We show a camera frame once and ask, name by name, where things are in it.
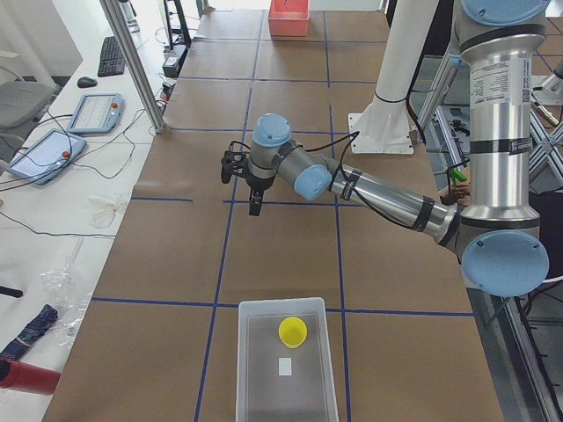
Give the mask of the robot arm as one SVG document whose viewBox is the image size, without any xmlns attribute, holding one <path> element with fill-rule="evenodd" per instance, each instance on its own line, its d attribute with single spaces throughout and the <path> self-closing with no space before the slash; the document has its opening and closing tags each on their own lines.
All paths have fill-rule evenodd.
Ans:
<svg viewBox="0 0 563 422">
<path fill-rule="evenodd" d="M 436 176 L 467 169 L 470 195 L 460 205 L 410 192 L 322 149 L 306 149 L 281 115 L 261 116 L 243 154 L 249 212 L 286 180 L 306 200 L 332 193 L 388 222 L 431 236 L 451 251 L 464 280 L 491 295 L 529 293 L 546 279 L 549 258 L 540 216 L 529 203 L 531 62 L 545 41 L 545 1 L 456 1 L 446 12 L 445 48 L 422 108 L 410 96 L 440 17 L 436 1 L 400 1 L 373 99 L 348 115 L 346 149 L 355 154 L 412 155 L 414 120 L 423 146 L 439 157 Z"/>
</svg>

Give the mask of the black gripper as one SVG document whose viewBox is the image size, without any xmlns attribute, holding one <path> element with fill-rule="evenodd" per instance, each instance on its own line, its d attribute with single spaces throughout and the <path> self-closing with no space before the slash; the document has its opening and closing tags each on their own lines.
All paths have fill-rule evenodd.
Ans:
<svg viewBox="0 0 563 422">
<path fill-rule="evenodd" d="M 250 187 L 249 215 L 259 215 L 262 208 L 263 194 L 272 187 L 274 178 L 259 178 L 248 172 L 245 175 L 246 184 Z"/>
</svg>

